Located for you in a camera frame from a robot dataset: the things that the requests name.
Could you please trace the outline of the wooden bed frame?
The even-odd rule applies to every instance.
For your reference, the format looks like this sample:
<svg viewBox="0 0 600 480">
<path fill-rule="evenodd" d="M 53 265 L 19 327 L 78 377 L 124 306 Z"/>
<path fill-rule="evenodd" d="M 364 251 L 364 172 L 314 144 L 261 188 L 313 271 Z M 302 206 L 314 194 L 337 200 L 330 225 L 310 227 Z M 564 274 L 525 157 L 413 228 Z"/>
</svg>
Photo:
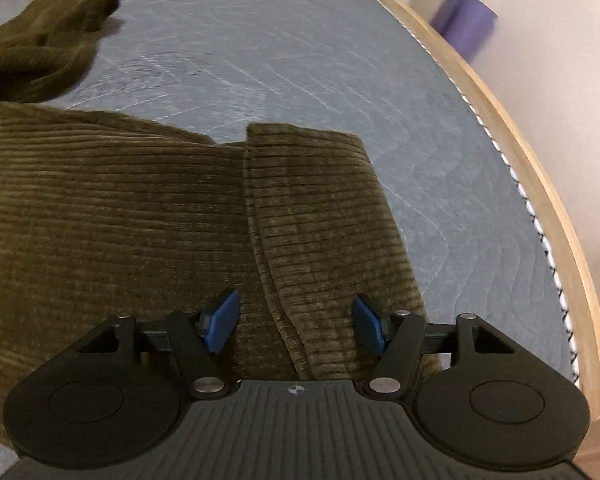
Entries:
<svg viewBox="0 0 600 480">
<path fill-rule="evenodd" d="M 516 182 L 552 268 L 566 325 L 574 331 L 570 346 L 576 384 L 588 400 L 592 419 L 600 419 L 600 300 L 556 188 L 513 119 L 464 58 L 407 4 L 377 1 L 442 68 Z"/>
</svg>

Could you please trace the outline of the grey quilted mattress cover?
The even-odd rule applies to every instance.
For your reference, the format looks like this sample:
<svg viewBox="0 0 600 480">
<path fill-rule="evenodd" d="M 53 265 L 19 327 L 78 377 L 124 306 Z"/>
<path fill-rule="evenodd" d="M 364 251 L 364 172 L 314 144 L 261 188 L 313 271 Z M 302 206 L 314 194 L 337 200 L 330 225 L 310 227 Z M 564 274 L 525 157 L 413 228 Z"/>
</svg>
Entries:
<svg viewBox="0 0 600 480">
<path fill-rule="evenodd" d="M 0 0 L 0 25 L 33 0 Z M 490 136 L 377 0 L 119 0 L 87 73 L 47 103 L 245 139 L 253 122 L 357 136 L 422 296 L 400 399 L 366 379 L 178 376 L 166 316 L 113 314 L 20 379 L 7 479 L 577 479 L 588 407 L 535 224 Z"/>
</svg>

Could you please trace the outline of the purple box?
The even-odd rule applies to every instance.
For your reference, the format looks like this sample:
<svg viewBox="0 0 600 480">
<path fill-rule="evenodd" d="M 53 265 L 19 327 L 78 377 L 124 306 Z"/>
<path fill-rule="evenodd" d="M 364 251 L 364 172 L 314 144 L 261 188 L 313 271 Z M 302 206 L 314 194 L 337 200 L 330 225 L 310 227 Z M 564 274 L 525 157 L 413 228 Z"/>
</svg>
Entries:
<svg viewBox="0 0 600 480">
<path fill-rule="evenodd" d="M 430 26 L 471 63 L 494 31 L 498 14 L 480 0 L 443 0 Z"/>
</svg>

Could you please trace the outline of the olive corduroy pants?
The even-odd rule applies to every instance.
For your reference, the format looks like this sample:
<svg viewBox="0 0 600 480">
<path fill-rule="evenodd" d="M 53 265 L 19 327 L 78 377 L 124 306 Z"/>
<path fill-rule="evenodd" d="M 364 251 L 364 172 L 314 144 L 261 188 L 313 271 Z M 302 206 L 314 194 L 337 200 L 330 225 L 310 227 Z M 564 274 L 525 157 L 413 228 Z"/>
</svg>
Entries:
<svg viewBox="0 0 600 480">
<path fill-rule="evenodd" d="M 245 139 L 49 107 L 119 0 L 33 0 L 0 25 L 0 442 L 9 390 L 113 314 L 242 314 L 239 375 L 360 379 L 350 303 L 424 313 L 362 141 L 253 122 Z"/>
</svg>

